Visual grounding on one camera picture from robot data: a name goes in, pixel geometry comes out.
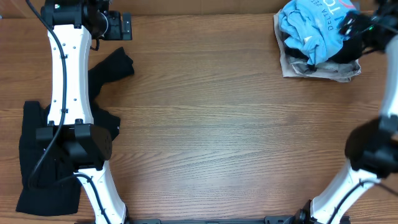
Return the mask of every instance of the black cable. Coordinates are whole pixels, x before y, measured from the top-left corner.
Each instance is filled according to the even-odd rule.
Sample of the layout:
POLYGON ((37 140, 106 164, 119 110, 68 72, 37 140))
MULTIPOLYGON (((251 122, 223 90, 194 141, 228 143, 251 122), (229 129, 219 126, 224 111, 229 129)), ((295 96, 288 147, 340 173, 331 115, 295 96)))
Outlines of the black cable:
POLYGON ((377 22, 372 21, 372 22, 373 22, 374 25, 381 26, 381 27, 383 27, 383 28, 395 33, 395 34, 398 34, 398 30, 393 28, 393 27, 391 27, 391 26, 389 26, 389 25, 385 25, 385 24, 383 24, 381 22, 378 22, 378 21, 377 22))
POLYGON ((57 182, 55 182, 52 185, 53 186, 54 185, 59 185, 59 184, 64 183, 64 182, 66 182, 66 181, 68 181, 70 179, 73 179, 75 177, 84 177, 87 180, 87 182, 90 183, 91 188, 93 189, 93 192, 95 194, 95 199, 97 200, 97 203, 98 203, 98 206, 99 206, 99 210, 101 211, 101 215, 104 216, 107 224, 111 224, 111 221, 109 220, 107 214, 105 213, 105 209, 102 206, 102 203, 101 203, 101 200, 100 200, 100 195, 98 194, 97 188, 95 187, 95 184, 94 184, 93 180, 89 176, 87 176, 86 174, 73 174, 73 175, 71 175, 69 177, 66 177, 66 178, 58 180, 57 182))
POLYGON ((100 49, 100 40, 97 38, 95 39, 95 48, 90 46, 90 50, 98 51, 98 49, 100 49))
POLYGON ((30 176, 29 176, 29 179, 28 179, 28 188, 29 189, 34 189, 36 187, 36 184, 33 184, 32 180, 35 177, 38 169, 41 167, 44 159, 49 154, 52 146, 57 141, 57 138, 59 137, 59 135, 61 133, 63 122, 65 120, 65 113, 66 113, 66 108, 67 108, 67 101, 66 101, 66 99, 67 99, 67 63, 65 61, 65 54, 63 53, 63 49, 62 49, 61 43, 60 43, 57 35, 55 35, 55 33, 52 30, 52 28, 49 27, 49 25, 47 25, 47 23, 43 20, 43 18, 40 16, 40 14, 36 11, 35 7, 32 5, 32 3, 30 3, 30 0, 26 0, 26 4, 30 7, 30 9, 36 15, 36 17, 39 18, 39 20, 43 23, 45 28, 47 28, 47 30, 51 33, 52 37, 54 38, 54 41, 57 43, 58 49, 59 49, 60 54, 61 54, 62 73, 63 73, 62 110, 61 110, 60 124, 58 125, 58 129, 55 132, 54 137, 52 138, 49 146, 46 148, 43 156, 39 159, 39 161, 37 162, 37 164, 34 167, 33 171, 30 173, 30 176))
POLYGON ((98 206, 99 206, 99 210, 101 211, 101 214, 104 216, 104 218, 106 220, 106 223, 107 224, 111 224, 107 214, 105 213, 104 207, 102 206, 102 203, 101 203, 101 200, 100 200, 100 195, 98 194, 97 188, 95 187, 95 184, 94 184, 93 180, 90 177, 88 177, 87 175, 85 175, 85 174, 73 174, 73 175, 71 175, 69 177, 66 177, 66 178, 63 178, 61 180, 56 181, 51 186, 46 186, 46 187, 39 187, 37 184, 34 185, 32 183, 32 179, 36 175, 39 167, 41 167, 44 159, 47 157, 47 155, 49 154, 49 151, 51 150, 52 146, 57 141, 57 138, 59 137, 59 135, 61 133, 63 122, 65 121, 65 113, 66 113, 66 110, 67 110, 67 101, 66 101, 66 99, 67 99, 67 63, 65 61, 65 54, 63 53, 63 49, 62 49, 61 43, 60 43, 57 35, 55 35, 55 33, 52 30, 52 28, 43 20, 41 15, 37 12, 35 7, 32 5, 32 3, 30 3, 30 0, 26 0, 26 4, 30 7, 30 9, 36 15, 36 17, 43 23, 45 28, 47 28, 47 30, 51 33, 52 37, 54 38, 55 43, 57 43, 57 47, 58 47, 58 49, 60 51, 60 55, 61 55, 62 74, 63 74, 62 109, 61 109, 60 123, 58 125, 58 129, 55 132, 54 137, 51 140, 49 146, 46 148, 46 150, 43 153, 42 157, 37 162, 37 164, 34 167, 33 171, 30 173, 30 176, 29 176, 29 179, 28 179, 28 188, 29 189, 47 189, 49 187, 53 187, 53 186, 59 185, 61 183, 64 183, 64 182, 66 182, 68 180, 71 180, 71 179, 74 179, 76 177, 84 177, 85 179, 87 179, 87 182, 90 183, 90 185, 91 185, 91 187, 93 189, 93 192, 95 194, 95 199, 97 200, 97 203, 98 203, 98 206))
POLYGON ((382 184, 382 183, 377 183, 374 180, 364 180, 364 181, 359 181, 359 183, 357 185, 355 185, 355 187, 353 187, 344 197, 343 199, 341 199, 340 203, 337 205, 337 207, 335 208, 335 211, 333 212, 333 214, 331 215, 329 221, 327 224, 331 224, 333 219, 335 219, 338 210, 340 210, 341 206, 344 204, 344 202, 347 200, 347 198, 359 187, 363 187, 364 184, 368 184, 368 183, 372 183, 378 187, 381 187, 383 190, 395 195, 398 197, 398 192, 396 192, 395 190, 387 187, 386 185, 382 184))

